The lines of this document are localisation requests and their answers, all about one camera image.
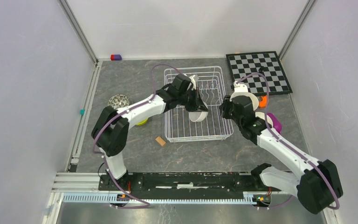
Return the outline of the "plain white bowl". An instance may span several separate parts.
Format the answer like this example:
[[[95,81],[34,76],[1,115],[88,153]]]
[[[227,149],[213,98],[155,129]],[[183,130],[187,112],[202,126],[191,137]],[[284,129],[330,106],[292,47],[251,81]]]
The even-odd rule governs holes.
[[[203,108],[206,110],[189,112],[189,119],[191,122],[202,122],[208,116],[207,105],[204,104]]]

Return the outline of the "beige flower bowl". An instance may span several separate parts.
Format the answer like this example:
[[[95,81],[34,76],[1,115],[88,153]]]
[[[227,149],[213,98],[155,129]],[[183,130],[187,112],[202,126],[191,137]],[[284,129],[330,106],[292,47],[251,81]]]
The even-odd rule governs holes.
[[[230,97],[230,101],[233,101],[233,99],[235,97],[237,97],[237,96],[249,97],[251,102],[252,102],[252,107],[253,107],[254,111],[259,107],[259,100],[253,93],[250,93],[250,92],[234,92]]]

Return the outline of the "white ribbed bowl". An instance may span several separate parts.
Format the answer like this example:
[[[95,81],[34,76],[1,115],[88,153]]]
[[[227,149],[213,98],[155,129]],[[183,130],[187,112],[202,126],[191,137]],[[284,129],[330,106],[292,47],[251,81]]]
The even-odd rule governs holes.
[[[265,113],[263,112],[255,112],[255,116],[256,117],[259,117],[261,119],[265,119],[267,118],[267,122],[270,124],[270,125],[273,125],[273,121],[271,119],[271,117],[269,115],[266,115]]]

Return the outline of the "yellow-green bowl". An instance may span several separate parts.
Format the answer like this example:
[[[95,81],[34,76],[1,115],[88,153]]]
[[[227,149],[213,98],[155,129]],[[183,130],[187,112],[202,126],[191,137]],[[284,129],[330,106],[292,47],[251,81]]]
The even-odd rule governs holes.
[[[137,126],[143,126],[143,125],[145,125],[145,124],[147,123],[147,121],[148,121],[148,118],[146,118],[146,119],[140,121],[140,122],[137,123],[136,125],[137,125]]]

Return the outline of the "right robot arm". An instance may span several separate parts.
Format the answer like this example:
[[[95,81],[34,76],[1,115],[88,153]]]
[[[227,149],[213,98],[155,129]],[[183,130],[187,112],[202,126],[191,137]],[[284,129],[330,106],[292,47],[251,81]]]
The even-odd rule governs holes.
[[[325,208],[337,210],[343,188],[336,165],[320,161],[283,138],[264,118],[257,117],[248,96],[226,95],[219,106],[220,115],[231,119],[242,136],[271,153],[289,172],[264,163],[252,170],[250,183],[255,190],[272,187],[296,197],[310,213]]]

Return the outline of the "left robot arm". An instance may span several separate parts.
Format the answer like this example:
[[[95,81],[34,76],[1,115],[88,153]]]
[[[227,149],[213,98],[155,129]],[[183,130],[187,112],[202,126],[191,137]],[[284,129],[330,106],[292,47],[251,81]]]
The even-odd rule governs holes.
[[[178,74],[171,83],[142,101],[119,109],[107,106],[102,110],[91,136],[104,159],[112,187],[123,190],[128,184],[122,151],[129,130],[136,124],[178,105],[185,108],[192,122],[202,122],[207,117],[208,108],[201,98],[198,80],[197,75]]]

